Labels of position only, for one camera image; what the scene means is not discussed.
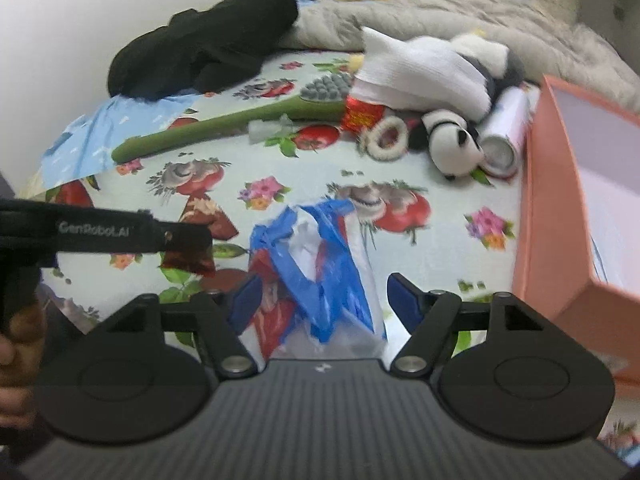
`orange box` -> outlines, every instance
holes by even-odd
[[[640,118],[549,76],[541,90],[513,292],[640,398]]]

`green handle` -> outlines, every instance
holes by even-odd
[[[223,137],[223,132],[241,128],[249,121],[258,119],[276,121],[282,114],[287,114],[293,121],[340,121],[344,114],[344,101],[312,102],[294,96],[276,103],[177,126],[148,136],[131,137],[111,152],[111,158],[117,164],[124,164],[141,156],[173,150],[201,140]]]

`black jacket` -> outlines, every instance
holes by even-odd
[[[113,59],[109,94],[156,100],[187,88],[219,91],[260,72],[298,17],[296,0],[223,0],[185,10]]]

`beige comforter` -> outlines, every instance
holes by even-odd
[[[528,79],[554,75],[640,113],[640,78],[609,43],[582,24],[556,20],[535,0],[322,0],[300,9],[281,46],[362,51],[362,27],[399,40],[449,40],[479,28],[522,58]]]

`red and blue plastic bag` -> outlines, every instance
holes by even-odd
[[[254,324],[265,359],[379,357],[382,308],[348,200],[287,207],[250,241],[263,283]]]

